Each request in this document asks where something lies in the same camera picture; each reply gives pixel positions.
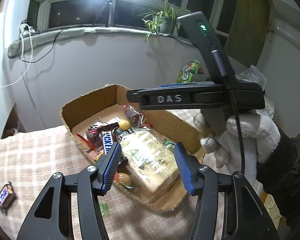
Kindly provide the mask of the black sleeved right forearm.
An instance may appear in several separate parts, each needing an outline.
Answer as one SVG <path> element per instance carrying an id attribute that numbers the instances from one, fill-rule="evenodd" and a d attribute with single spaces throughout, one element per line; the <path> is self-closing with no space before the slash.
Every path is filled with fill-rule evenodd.
<path id="1" fill-rule="evenodd" d="M 287 225 L 300 226 L 300 140 L 280 131 L 279 144 L 263 164 L 257 166 L 257 180 L 271 194 Z"/>

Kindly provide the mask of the white gloved right hand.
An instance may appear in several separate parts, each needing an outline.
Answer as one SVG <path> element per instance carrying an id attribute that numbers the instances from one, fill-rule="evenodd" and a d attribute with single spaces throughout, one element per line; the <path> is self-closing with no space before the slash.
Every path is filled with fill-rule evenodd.
<path id="1" fill-rule="evenodd" d="M 205 120 L 202 113 L 193 117 L 194 126 L 199 132 L 200 144 L 206 154 L 213 154 L 210 160 L 217 172 L 232 174 L 242 172 L 252 184 L 257 176 L 257 164 L 263 164 L 279 145 L 281 134 L 273 120 L 266 115 L 241 114 L 241 128 L 244 168 L 239 145 L 236 119 L 231 116 L 226 121 L 226 130 L 217 135 Z"/>

